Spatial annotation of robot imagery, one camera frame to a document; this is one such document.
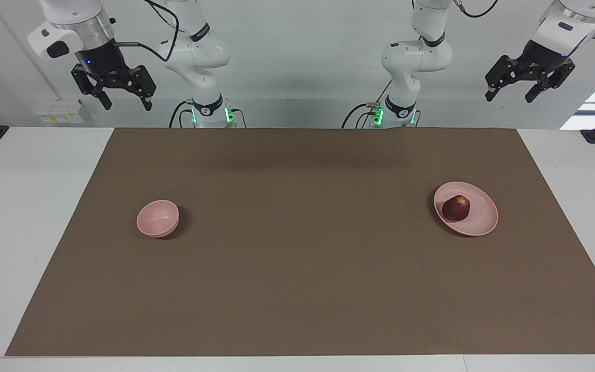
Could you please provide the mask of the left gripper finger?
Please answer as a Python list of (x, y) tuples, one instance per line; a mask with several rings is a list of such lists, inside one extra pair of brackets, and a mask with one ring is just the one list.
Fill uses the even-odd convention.
[(525, 94), (526, 102), (532, 103), (541, 92), (560, 87), (575, 68), (575, 63), (565, 63), (557, 68), (529, 68), (527, 80), (534, 81), (535, 85)]
[(522, 56), (517, 59), (512, 59), (509, 56), (499, 57), (486, 74), (486, 100), (493, 101), (500, 89), (519, 82), (525, 68), (526, 60)]

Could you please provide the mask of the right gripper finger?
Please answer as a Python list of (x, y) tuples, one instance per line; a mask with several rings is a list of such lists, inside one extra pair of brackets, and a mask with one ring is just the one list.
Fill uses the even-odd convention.
[(90, 95), (99, 100), (105, 110), (113, 106), (111, 99), (104, 91), (104, 76), (89, 73), (83, 66), (73, 66), (73, 79), (83, 95)]
[(146, 66), (139, 65), (135, 68), (124, 66), (122, 68), (123, 89), (137, 96), (144, 109), (149, 112), (152, 109), (152, 97), (156, 92), (156, 84)]

